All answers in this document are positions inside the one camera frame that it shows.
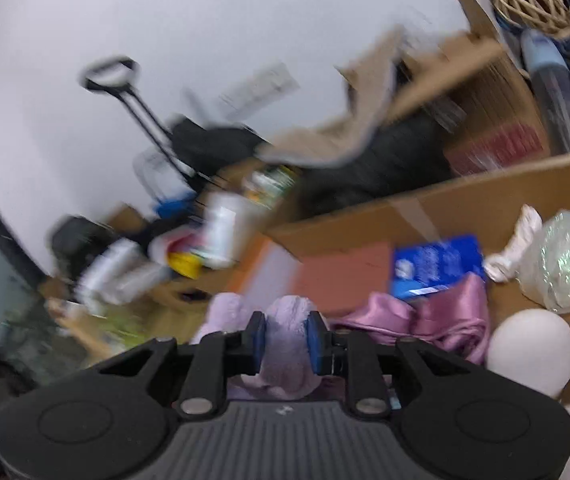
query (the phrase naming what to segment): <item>yellow object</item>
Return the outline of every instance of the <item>yellow object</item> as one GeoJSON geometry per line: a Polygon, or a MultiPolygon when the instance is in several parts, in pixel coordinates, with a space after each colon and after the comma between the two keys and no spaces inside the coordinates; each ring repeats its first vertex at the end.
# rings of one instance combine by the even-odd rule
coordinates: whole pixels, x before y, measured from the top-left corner
{"type": "Polygon", "coordinates": [[[171,253],[167,256],[167,263],[172,269],[185,278],[195,280],[201,275],[203,263],[196,254],[191,253],[171,253]]]}

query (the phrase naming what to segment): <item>cardboard flap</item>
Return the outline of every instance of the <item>cardboard flap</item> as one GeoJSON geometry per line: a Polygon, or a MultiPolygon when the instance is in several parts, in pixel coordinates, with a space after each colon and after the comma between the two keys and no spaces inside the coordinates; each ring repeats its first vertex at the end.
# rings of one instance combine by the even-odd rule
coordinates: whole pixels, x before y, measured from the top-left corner
{"type": "Polygon", "coordinates": [[[493,38],[481,38],[466,56],[444,59],[401,88],[387,109],[386,123],[406,117],[423,104],[456,88],[505,53],[493,38]]]}
{"type": "Polygon", "coordinates": [[[499,40],[499,34],[494,23],[476,0],[458,0],[465,17],[470,24],[470,30],[481,38],[499,40]]]}

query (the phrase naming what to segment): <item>pink fabric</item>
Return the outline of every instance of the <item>pink fabric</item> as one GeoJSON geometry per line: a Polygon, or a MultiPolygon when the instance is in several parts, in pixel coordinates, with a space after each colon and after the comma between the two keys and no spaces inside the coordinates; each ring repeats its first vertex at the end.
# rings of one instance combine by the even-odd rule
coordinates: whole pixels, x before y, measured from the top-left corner
{"type": "Polygon", "coordinates": [[[467,273],[456,286],[412,302],[373,292],[367,305],[332,321],[332,327],[366,330],[382,344],[414,336],[470,362],[481,364],[489,343],[488,297],[485,283],[467,273]]]}
{"type": "MultiPolygon", "coordinates": [[[[260,309],[267,322],[265,355],[255,376],[242,375],[227,381],[229,399],[302,399],[320,384],[309,362],[305,320],[316,310],[308,298],[283,296],[260,309]]],[[[205,322],[192,338],[198,343],[212,332],[236,332],[247,326],[254,308],[231,292],[217,294],[209,303],[205,322]]]]}

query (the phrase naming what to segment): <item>plastic bottle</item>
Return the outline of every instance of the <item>plastic bottle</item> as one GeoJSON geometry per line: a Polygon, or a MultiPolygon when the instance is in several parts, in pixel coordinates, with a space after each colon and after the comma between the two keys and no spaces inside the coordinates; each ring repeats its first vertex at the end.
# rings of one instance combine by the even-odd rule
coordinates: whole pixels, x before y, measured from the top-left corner
{"type": "Polygon", "coordinates": [[[552,155],[570,153],[570,71],[553,41],[538,30],[521,34],[525,68],[550,136],[552,155]]]}

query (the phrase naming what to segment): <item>pink satin cloth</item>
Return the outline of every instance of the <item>pink satin cloth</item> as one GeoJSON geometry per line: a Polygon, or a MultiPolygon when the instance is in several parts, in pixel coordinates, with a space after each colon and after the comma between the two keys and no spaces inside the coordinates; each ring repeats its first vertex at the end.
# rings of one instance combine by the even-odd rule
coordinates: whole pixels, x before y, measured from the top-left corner
{"type": "Polygon", "coordinates": [[[475,364],[482,364],[489,343],[486,286],[472,272],[457,285],[412,301],[412,306],[388,294],[373,292],[367,305],[331,320],[334,330],[367,331],[381,344],[414,336],[475,364]]]}

